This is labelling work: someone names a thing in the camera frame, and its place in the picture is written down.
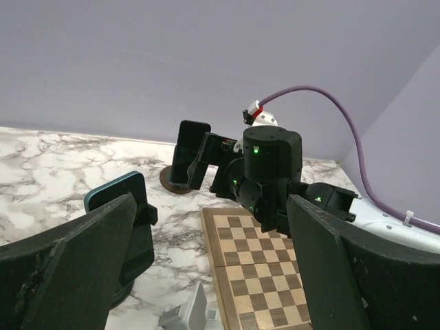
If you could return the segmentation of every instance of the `black smartphone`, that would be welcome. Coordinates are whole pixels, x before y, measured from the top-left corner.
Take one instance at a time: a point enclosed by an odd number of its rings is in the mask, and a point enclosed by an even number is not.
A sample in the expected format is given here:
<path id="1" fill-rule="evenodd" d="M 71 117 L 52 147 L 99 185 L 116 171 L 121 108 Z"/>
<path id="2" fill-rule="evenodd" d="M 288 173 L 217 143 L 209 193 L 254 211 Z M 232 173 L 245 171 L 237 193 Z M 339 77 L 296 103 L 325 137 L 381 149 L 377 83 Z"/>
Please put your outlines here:
<path id="1" fill-rule="evenodd" d="M 173 165 L 171 166 L 170 183 L 188 185 L 188 167 L 196 158 L 206 132 L 211 132 L 211 126 L 205 122 L 191 120 L 180 122 Z"/>

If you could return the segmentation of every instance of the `white plastic object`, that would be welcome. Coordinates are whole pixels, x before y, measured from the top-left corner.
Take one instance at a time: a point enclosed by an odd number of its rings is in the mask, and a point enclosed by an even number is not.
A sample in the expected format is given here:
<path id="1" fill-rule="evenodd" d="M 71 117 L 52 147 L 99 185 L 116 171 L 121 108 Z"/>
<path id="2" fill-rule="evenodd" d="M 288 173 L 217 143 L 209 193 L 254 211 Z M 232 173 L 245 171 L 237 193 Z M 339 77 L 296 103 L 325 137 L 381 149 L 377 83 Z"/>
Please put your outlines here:
<path id="1" fill-rule="evenodd" d="M 410 220 L 411 220 L 411 218 L 414 216 L 414 212 L 413 211 L 406 211 L 406 217 L 405 217 L 405 220 L 404 220 L 404 226 L 406 226 L 406 227 L 411 227 L 411 225 L 410 225 Z"/>
<path id="2" fill-rule="evenodd" d="M 173 309 L 173 308 L 176 308 L 176 306 L 174 306 L 174 305 L 167 305 L 167 306 L 165 306 L 165 308 L 164 308 L 164 312 L 170 311 L 170 310 Z"/>
<path id="3" fill-rule="evenodd" d="M 402 221 L 384 213 L 367 198 L 354 199 L 350 213 L 353 225 L 384 239 L 419 250 L 440 254 L 440 236 L 427 230 L 402 225 Z"/>
<path id="4" fill-rule="evenodd" d="M 254 113 L 256 113 L 260 109 L 260 102 L 258 100 L 255 100 L 251 103 L 251 105 L 247 108 L 247 112 L 253 116 Z"/>
<path id="5" fill-rule="evenodd" d="M 252 123 L 251 127 L 254 126 L 278 126 L 278 122 L 276 121 L 274 115 L 272 115 L 270 112 L 262 111 Z M 234 151 L 236 153 L 238 153 L 240 150 L 243 150 L 243 136 L 241 136 L 234 145 Z"/>
<path id="6" fill-rule="evenodd" d="M 159 325 L 165 330 L 205 330 L 207 304 L 204 287 L 198 282 L 186 302 L 162 314 Z"/>

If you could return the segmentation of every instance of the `lavender wall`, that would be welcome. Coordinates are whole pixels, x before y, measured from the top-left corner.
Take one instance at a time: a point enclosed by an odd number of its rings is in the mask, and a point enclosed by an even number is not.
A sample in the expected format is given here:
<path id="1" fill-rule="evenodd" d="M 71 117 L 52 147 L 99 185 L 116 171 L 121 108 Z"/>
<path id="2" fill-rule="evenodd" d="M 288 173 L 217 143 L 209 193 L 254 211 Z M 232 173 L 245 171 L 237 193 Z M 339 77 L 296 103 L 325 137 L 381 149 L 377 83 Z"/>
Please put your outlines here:
<path id="1" fill-rule="evenodd" d="M 368 178 L 381 199 L 440 224 L 440 46 L 362 137 Z M 356 150 L 342 167 L 362 187 Z"/>
<path id="2" fill-rule="evenodd" d="M 437 0 L 5 0 L 0 125 L 172 142 L 186 118 L 238 137 L 253 100 L 312 84 L 365 132 L 440 43 L 439 11 Z M 320 96 L 268 108 L 306 156 L 352 146 Z"/>

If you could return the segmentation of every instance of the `wooden board edge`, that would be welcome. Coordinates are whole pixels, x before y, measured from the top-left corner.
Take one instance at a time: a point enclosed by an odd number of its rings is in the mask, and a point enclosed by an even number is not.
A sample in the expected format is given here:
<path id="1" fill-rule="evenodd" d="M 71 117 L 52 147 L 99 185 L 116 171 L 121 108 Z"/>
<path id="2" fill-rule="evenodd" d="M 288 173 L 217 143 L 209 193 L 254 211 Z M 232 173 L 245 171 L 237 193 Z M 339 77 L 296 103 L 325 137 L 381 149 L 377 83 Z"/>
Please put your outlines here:
<path id="1" fill-rule="evenodd" d="M 206 228 L 205 214 L 202 212 L 200 217 L 201 217 L 201 226 L 203 228 L 203 236 L 204 236 L 205 242 L 206 242 L 206 251 L 207 251 L 208 260 L 209 260 L 209 264 L 210 264 L 211 277 L 212 277 L 212 281 L 214 283 L 214 292 L 215 292 L 215 296 L 217 298 L 217 305 L 219 306 L 221 323 L 223 324 L 223 327 L 225 328 L 224 330 L 230 330 L 230 327 L 228 324 L 228 319 L 226 318 L 226 312 L 225 312 L 225 307 L 223 304 L 223 299 L 221 297 L 219 281 L 217 279 L 217 272 L 215 271 L 215 264 L 214 264 L 214 259 L 212 257 L 210 237 L 208 235 L 207 228 Z"/>
<path id="2" fill-rule="evenodd" d="M 225 215 L 219 214 L 218 210 L 228 210 L 230 214 L 232 214 L 233 208 L 231 209 L 221 209 L 221 208 L 204 208 L 201 212 L 202 214 L 202 222 L 204 224 L 204 232 L 206 236 L 208 236 L 209 246 L 211 248 L 212 253 L 212 261 L 214 267 L 218 266 L 226 266 L 226 260 L 223 256 L 223 252 L 221 251 L 220 238 L 219 233 L 217 232 L 217 228 L 215 226 L 214 216 L 215 215 Z"/>
<path id="3" fill-rule="evenodd" d="M 232 295 L 232 289 L 229 283 L 228 273 L 226 267 L 215 267 L 217 273 L 219 293 L 222 301 L 227 301 L 226 305 L 223 305 L 225 319 L 228 321 L 229 330 L 240 330 L 240 320 L 237 314 L 237 308 L 234 302 L 234 296 Z"/>

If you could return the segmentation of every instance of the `cable clip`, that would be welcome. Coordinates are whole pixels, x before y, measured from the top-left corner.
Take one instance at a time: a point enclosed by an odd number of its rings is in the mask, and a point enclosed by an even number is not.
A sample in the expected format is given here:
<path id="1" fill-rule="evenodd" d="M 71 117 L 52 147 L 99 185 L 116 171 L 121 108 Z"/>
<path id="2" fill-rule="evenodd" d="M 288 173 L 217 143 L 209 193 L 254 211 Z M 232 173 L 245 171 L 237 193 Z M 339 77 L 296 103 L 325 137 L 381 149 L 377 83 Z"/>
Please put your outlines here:
<path id="1" fill-rule="evenodd" d="M 252 102 L 252 104 L 247 108 L 249 111 L 249 114 L 256 118 L 263 110 L 263 108 L 260 108 L 260 102 L 258 100 Z"/>
<path id="2" fill-rule="evenodd" d="M 406 217 L 404 220 L 404 226 L 411 228 L 412 226 L 410 225 L 410 220 L 411 218 L 414 216 L 414 212 L 413 211 L 406 211 Z"/>

